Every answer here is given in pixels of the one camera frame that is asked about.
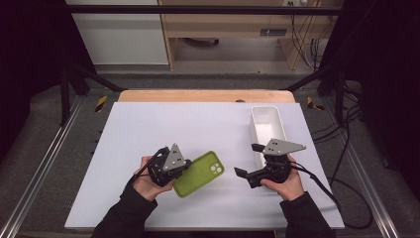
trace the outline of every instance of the black sleeve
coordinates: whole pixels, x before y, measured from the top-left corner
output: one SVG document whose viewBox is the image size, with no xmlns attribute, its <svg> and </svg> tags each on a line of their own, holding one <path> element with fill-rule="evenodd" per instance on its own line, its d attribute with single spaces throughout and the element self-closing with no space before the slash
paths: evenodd
<svg viewBox="0 0 420 238">
<path fill-rule="evenodd" d="M 158 206 L 127 185 L 103 220 L 96 226 L 92 238 L 140 238 L 145 230 L 145 221 Z"/>
<path fill-rule="evenodd" d="M 336 237 L 307 191 L 292 201 L 280 203 L 287 220 L 286 237 Z"/>
</svg>

